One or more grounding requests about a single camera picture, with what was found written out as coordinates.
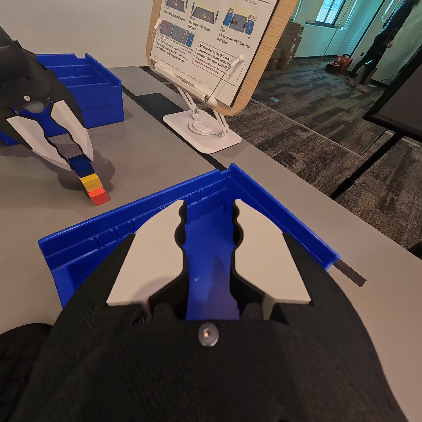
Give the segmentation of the stacked cardboard boxes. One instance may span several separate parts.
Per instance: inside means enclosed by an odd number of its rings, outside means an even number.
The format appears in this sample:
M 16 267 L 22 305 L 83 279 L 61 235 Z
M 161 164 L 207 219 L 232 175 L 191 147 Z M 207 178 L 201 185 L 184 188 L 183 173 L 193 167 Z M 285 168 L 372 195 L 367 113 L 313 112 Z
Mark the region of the stacked cardboard boxes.
M 302 40 L 304 28 L 304 25 L 296 22 L 287 23 L 265 68 L 266 71 L 275 69 L 284 71 L 290 66 Z

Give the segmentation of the black framed floor sign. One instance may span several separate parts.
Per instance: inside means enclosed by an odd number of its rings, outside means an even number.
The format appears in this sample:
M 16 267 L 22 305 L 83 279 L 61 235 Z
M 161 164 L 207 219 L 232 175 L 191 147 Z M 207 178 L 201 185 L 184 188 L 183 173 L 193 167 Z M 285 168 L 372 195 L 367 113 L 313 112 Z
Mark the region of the black framed floor sign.
M 336 200 L 404 137 L 422 141 L 422 47 L 394 78 L 363 119 L 393 132 L 354 173 L 329 196 Z

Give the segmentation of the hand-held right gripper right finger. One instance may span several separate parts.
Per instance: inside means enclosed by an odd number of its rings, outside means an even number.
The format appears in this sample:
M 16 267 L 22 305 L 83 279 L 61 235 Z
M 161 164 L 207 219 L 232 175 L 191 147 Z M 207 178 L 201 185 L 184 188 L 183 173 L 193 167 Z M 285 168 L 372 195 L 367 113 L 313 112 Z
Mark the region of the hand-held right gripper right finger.
M 279 304 L 311 303 L 288 247 L 286 234 L 268 217 L 241 199 L 232 206 L 234 249 L 229 290 L 241 319 L 269 320 Z

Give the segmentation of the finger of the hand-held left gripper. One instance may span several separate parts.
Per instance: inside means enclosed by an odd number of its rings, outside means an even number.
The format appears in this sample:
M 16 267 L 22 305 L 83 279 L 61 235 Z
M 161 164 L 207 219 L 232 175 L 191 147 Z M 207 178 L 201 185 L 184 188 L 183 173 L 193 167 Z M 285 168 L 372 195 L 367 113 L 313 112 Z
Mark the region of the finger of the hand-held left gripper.
M 72 171 L 69 163 L 59 154 L 56 146 L 49 142 L 43 128 L 36 120 L 27 116 L 17 115 L 6 119 L 6 121 L 24 139 L 35 154 L 55 166 Z
M 77 102 L 74 100 L 68 102 L 60 100 L 53 103 L 51 117 L 56 124 L 66 129 L 72 141 L 92 161 L 94 159 L 92 143 Z

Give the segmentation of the printed instruction sheet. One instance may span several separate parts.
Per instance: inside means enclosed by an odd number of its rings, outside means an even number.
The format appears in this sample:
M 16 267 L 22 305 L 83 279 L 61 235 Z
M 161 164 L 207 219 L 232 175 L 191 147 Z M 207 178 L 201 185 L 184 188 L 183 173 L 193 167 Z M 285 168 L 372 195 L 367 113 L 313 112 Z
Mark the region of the printed instruction sheet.
M 274 0 L 166 0 L 153 23 L 154 70 L 198 99 L 232 107 Z

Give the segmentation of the dark blue wooden cube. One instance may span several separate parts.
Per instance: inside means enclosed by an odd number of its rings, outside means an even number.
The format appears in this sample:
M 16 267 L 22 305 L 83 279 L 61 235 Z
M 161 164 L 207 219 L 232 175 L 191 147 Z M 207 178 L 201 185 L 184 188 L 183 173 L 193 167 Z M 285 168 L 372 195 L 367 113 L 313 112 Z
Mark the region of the dark blue wooden cube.
M 79 178 L 84 178 L 95 173 L 94 168 L 89 158 L 84 155 L 78 155 L 67 158 L 71 169 L 76 173 Z

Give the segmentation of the red floor fan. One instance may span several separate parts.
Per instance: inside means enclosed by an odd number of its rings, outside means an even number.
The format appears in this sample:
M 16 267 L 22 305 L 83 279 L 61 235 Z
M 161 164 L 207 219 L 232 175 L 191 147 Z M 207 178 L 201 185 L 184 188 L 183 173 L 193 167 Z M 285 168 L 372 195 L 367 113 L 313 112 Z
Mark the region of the red floor fan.
M 335 60 L 326 63 L 324 70 L 330 74 L 345 74 L 352 61 L 353 58 L 349 54 L 338 55 Z

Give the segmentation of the dark framed glass window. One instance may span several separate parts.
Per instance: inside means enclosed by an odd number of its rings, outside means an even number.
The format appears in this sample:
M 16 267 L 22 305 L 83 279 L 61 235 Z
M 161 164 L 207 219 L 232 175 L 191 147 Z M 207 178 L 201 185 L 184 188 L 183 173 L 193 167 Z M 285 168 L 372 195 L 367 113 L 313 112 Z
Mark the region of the dark framed glass window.
M 315 24 L 325 27 L 335 26 L 345 2 L 345 0 L 324 0 L 315 19 Z

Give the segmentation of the orange wooden cube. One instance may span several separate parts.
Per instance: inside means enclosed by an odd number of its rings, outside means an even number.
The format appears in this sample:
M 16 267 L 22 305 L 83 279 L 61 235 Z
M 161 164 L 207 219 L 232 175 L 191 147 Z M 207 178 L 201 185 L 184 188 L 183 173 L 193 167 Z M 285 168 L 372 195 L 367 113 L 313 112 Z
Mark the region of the orange wooden cube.
M 95 206 L 100 206 L 110 201 L 110 197 L 103 187 L 87 193 Z

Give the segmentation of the blue plastic storage bin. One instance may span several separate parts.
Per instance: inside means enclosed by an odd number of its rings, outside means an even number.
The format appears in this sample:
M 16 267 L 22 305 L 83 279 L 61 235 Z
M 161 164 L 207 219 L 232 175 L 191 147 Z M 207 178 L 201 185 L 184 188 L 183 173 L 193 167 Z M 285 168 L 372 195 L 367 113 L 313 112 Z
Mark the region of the blue plastic storage bin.
M 127 235 L 179 199 L 187 203 L 187 320 L 239 318 L 229 292 L 235 199 L 292 235 L 326 271 L 340 260 L 324 240 L 232 163 L 222 172 L 210 171 L 40 239 L 62 307 Z
M 70 90 L 87 129 L 124 120 L 121 80 L 91 55 L 85 54 L 83 58 L 74 54 L 37 55 L 37 59 Z M 46 137 L 67 132 L 53 119 L 44 123 Z

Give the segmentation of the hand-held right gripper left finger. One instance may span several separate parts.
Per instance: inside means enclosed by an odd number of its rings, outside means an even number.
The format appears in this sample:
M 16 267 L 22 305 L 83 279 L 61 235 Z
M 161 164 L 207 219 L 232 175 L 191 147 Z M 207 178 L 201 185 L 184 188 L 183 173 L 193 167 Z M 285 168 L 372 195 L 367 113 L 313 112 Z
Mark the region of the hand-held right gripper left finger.
M 141 305 L 153 314 L 169 305 L 175 314 L 187 313 L 189 271 L 185 224 L 187 204 L 179 199 L 146 221 L 131 236 L 107 305 Z

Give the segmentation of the yellow wooden cube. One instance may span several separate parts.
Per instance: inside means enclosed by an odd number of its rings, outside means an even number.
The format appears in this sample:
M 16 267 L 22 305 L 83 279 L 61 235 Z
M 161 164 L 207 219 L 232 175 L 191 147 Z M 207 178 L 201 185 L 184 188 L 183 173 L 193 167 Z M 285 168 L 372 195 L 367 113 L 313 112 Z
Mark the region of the yellow wooden cube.
M 103 185 L 96 173 L 80 177 L 79 180 L 81 181 L 83 187 L 85 188 L 88 194 L 103 188 Z

